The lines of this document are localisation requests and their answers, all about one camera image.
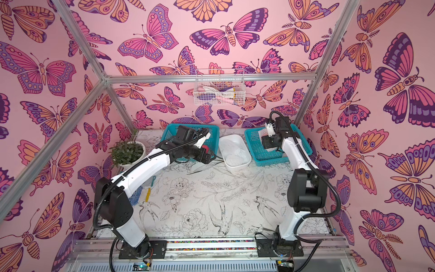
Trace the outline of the netted apple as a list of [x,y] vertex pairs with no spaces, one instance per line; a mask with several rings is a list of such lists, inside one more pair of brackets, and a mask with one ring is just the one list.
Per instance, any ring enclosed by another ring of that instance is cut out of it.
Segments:
[[202,148],[203,148],[203,150],[204,150],[204,154],[206,154],[206,155],[210,155],[210,154],[211,154],[211,153],[210,153],[210,149],[209,149],[208,146],[203,145]]
[[268,129],[263,128],[258,131],[259,139],[262,139],[263,137],[269,137]]

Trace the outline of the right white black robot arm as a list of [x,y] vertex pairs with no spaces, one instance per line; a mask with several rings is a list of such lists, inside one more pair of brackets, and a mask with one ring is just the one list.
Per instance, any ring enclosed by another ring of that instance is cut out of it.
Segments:
[[329,182],[329,174],[310,159],[313,150],[308,140],[282,113],[272,111],[259,135],[263,148],[283,152],[293,169],[287,189],[291,211],[273,233],[271,243],[275,252],[290,257],[302,243],[319,247],[320,240],[300,237],[299,229],[309,218],[331,218],[342,211],[341,199]]

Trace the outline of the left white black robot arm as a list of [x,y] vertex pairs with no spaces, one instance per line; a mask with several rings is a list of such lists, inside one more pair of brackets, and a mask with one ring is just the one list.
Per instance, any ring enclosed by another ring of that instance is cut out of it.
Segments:
[[205,141],[211,137],[209,128],[193,129],[180,125],[170,139],[158,143],[143,159],[112,178],[102,177],[96,183],[95,230],[111,230],[118,241],[131,249],[133,257],[150,255],[149,237],[133,217],[130,197],[150,178],[178,159],[193,159],[203,164],[213,160],[213,151]]

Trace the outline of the right teal plastic basket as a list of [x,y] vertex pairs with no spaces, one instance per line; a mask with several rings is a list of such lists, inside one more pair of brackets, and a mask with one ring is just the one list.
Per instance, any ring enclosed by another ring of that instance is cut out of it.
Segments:
[[[258,131],[263,128],[265,127],[252,128],[245,131],[245,139],[256,165],[259,167],[265,167],[268,165],[288,163],[289,159],[283,153],[278,151],[266,151],[263,148],[261,139],[259,139],[258,135]],[[308,155],[313,155],[314,151],[300,129],[294,124],[291,124],[291,128],[297,137],[300,138],[299,142],[302,144],[305,152]]]

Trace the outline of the teal plastic basket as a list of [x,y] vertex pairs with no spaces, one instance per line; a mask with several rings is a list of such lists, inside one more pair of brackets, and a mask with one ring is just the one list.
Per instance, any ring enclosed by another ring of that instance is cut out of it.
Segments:
[[[263,148],[261,139],[259,139],[258,135],[258,131],[263,128],[265,127],[252,128],[245,131],[245,139],[256,165],[259,167],[265,167],[268,165],[288,163],[289,159],[283,153],[278,151],[266,151]],[[291,128],[297,137],[300,138],[299,142],[302,144],[305,152],[308,155],[313,155],[314,151],[300,129],[294,124],[291,124]]]
[[179,126],[186,126],[194,130],[209,129],[210,137],[205,140],[204,145],[208,147],[210,152],[215,155],[219,149],[220,129],[216,125],[200,125],[200,124],[169,124],[163,132],[161,141],[168,140],[177,134]]

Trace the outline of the white plastic tray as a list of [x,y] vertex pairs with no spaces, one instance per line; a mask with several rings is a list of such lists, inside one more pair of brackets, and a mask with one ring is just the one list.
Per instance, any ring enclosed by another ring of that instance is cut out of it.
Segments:
[[252,160],[243,138],[237,134],[221,137],[219,151],[226,169],[232,174],[247,168]]

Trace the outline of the left teal plastic basket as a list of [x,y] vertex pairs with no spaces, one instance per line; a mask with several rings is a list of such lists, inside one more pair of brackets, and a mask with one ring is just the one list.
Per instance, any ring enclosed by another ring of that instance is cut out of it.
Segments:
[[209,129],[210,137],[205,140],[204,145],[208,147],[210,152],[215,155],[219,149],[220,129],[216,125],[200,125],[200,124],[169,124],[163,132],[161,141],[168,140],[177,134],[179,126],[186,126],[194,130]]

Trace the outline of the potted green plant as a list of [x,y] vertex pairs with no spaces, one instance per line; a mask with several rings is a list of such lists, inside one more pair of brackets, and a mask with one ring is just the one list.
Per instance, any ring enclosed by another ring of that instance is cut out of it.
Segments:
[[132,133],[131,139],[120,140],[110,148],[113,165],[128,167],[146,155],[146,147],[137,141],[138,130]]

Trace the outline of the blue dotted work glove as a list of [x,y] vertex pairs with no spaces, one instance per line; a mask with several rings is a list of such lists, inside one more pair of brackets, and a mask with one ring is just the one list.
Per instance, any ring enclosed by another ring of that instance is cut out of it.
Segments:
[[132,195],[131,195],[131,197],[129,198],[129,201],[130,201],[130,203],[131,203],[131,205],[132,206],[135,206],[135,205],[137,205],[138,204],[138,202],[139,202],[139,199],[140,199],[140,196],[141,196],[141,194],[142,194],[142,191],[143,191],[143,187],[142,186],[140,186]]

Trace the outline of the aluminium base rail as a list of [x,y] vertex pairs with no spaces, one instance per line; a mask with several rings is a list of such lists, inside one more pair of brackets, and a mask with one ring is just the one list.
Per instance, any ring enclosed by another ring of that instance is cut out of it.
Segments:
[[357,272],[359,268],[343,238],[325,237],[315,254],[303,243],[295,252],[279,254],[263,236],[151,240],[150,258],[133,258],[111,239],[77,243],[66,272],[294,272],[306,259],[305,272]]

